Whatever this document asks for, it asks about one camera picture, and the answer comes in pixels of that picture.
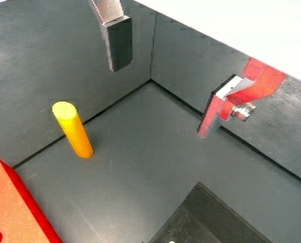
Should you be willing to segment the silver red gripper right finger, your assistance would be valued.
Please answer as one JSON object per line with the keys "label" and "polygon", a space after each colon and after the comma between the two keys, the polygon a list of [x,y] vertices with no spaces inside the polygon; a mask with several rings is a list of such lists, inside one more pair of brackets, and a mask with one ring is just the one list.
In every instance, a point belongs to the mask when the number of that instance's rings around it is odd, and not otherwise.
{"label": "silver red gripper right finger", "polygon": [[212,93],[199,136],[207,138],[217,119],[237,117],[247,121],[256,110],[253,101],[273,95],[288,74],[255,58],[249,58],[243,75],[233,75]]}

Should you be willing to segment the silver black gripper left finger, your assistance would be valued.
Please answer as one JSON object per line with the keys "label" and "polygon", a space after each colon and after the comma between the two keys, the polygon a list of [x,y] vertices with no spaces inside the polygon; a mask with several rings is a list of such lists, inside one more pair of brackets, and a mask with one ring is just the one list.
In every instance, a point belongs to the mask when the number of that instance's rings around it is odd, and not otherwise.
{"label": "silver black gripper left finger", "polygon": [[89,0],[106,43],[110,71],[133,62],[133,19],[124,13],[120,0]]}

